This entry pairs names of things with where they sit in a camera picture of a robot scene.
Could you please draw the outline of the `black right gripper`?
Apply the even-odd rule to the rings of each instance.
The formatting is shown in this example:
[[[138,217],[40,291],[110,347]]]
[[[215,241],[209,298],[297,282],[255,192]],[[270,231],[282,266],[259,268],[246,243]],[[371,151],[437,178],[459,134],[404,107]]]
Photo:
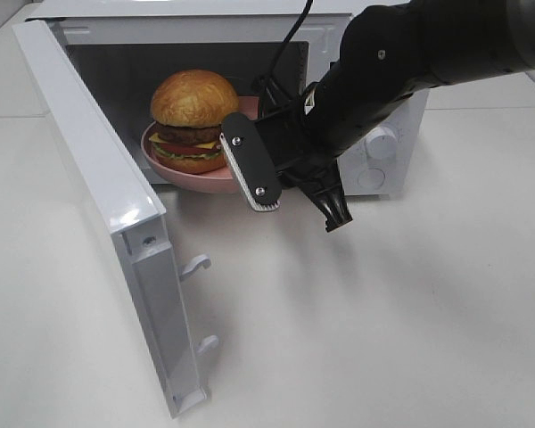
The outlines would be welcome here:
[[[324,76],[255,124],[243,113],[228,114],[220,143],[250,207],[277,210],[281,182],[299,188],[321,211],[326,232],[351,222],[337,162],[352,144],[351,115],[352,82],[345,75]]]

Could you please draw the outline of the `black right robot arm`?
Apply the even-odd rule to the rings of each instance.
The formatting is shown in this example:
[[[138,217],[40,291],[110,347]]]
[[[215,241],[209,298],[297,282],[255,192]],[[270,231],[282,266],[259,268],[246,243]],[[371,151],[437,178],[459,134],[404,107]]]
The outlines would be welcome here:
[[[257,212],[300,189],[333,231],[350,222],[338,158],[415,92],[535,70],[535,1],[371,5],[345,29],[338,60],[280,110],[232,113],[220,142]]]

